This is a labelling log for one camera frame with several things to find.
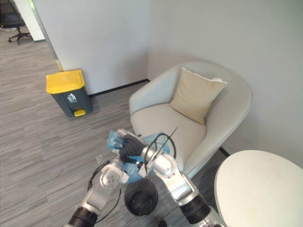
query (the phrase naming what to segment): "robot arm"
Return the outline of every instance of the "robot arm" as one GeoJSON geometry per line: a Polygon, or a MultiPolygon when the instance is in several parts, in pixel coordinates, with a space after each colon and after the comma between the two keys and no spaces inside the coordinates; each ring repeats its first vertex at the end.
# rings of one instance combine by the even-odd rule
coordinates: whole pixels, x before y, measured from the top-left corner
{"type": "Polygon", "coordinates": [[[103,167],[98,183],[88,191],[68,225],[63,227],[93,227],[95,225],[113,189],[128,180],[128,175],[121,170],[122,165],[120,159],[114,159],[103,167]]]}
{"type": "MultiPolygon", "coordinates": [[[[120,158],[114,159],[102,169],[98,183],[88,191],[68,225],[63,227],[94,227],[112,190],[128,180],[128,175],[121,170],[126,157],[140,155],[146,157],[148,172],[152,169],[155,171],[193,227],[227,227],[215,210],[206,203],[192,181],[179,171],[172,156],[161,153],[157,155],[153,148],[148,149],[135,135],[125,130],[117,132],[126,141],[125,146],[120,149],[120,158]]],[[[144,165],[139,173],[146,176],[144,165]]]]}
{"type": "Polygon", "coordinates": [[[156,151],[147,147],[143,149],[141,157],[145,155],[147,168],[153,169],[164,182],[171,197],[193,227],[227,227],[215,210],[206,203],[189,177],[179,171],[172,156],[160,154],[155,157],[156,151]]]}

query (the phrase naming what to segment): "blue plastic bag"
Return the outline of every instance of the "blue plastic bag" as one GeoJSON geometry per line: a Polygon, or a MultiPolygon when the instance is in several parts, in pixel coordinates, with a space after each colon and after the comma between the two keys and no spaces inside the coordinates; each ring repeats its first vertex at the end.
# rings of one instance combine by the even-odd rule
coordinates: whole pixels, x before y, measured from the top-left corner
{"type": "MultiPolygon", "coordinates": [[[[151,142],[153,142],[153,140],[156,138],[156,136],[158,134],[159,133],[155,133],[155,134],[143,137],[142,139],[145,142],[147,142],[148,144],[150,144],[151,142]]],[[[160,147],[162,147],[162,145],[166,141],[166,139],[167,138],[165,136],[160,136],[157,139],[157,149],[160,149],[160,147]]],[[[122,148],[123,145],[124,145],[123,139],[121,139],[121,137],[119,136],[119,134],[116,131],[111,130],[109,132],[109,137],[107,140],[107,147],[110,149],[119,149],[119,148],[122,148]]],[[[162,150],[164,153],[170,154],[170,150],[169,150],[167,143],[163,146],[162,150]]],[[[135,159],[137,161],[136,164],[125,163],[122,166],[122,170],[126,171],[129,176],[127,183],[132,183],[132,182],[136,182],[136,181],[139,181],[140,179],[142,179],[142,176],[138,174],[138,172],[139,172],[138,164],[140,162],[144,162],[144,160],[140,156],[129,156],[129,158],[135,159]]]]}

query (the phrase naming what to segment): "chair armrest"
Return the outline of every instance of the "chair armrest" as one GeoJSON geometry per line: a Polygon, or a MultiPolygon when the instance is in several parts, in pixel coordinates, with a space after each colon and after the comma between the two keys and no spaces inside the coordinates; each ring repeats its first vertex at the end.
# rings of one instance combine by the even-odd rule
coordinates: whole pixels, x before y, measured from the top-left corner
{"type": "Polygon", "coordinates": [[[136,91],[129,98],[130,115],[148,106],[170,102],[178,85],[178,71],[178,67],[167,70],[136,91]]]}
{"type": "Polygon", "coordinates": [[[184,172],[189,177],[193,177],[208,162],[247,116],[252,104],[252,92],[246,84],[238,83],[236,86],[239,93],[224,90],[213,102],[205,119],[206,136],[184,166],[184,172]]]}

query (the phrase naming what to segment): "yellow trash bin lid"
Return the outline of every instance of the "yellow trash bin lid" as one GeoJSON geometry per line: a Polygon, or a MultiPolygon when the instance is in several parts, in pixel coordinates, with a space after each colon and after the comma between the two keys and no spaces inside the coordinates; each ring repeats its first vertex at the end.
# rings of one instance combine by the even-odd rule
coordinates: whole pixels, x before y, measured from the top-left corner
{"type": "Polygon", "coordinates": [[[63,71],[46,76],[46,92],[50,94],[78,90],[84,85],[81,70],[63,71]]]}

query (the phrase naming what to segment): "white round table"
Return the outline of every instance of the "white round table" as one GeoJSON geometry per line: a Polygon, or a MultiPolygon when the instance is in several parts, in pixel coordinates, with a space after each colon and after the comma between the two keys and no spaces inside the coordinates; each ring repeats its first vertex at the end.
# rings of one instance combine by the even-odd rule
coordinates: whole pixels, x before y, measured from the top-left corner
{"type": "Polygon", "coordinates": [[[303,227],[303,170],[285,158],[235,153],[219,167],[214,188],[229,227],[303,227]]]}

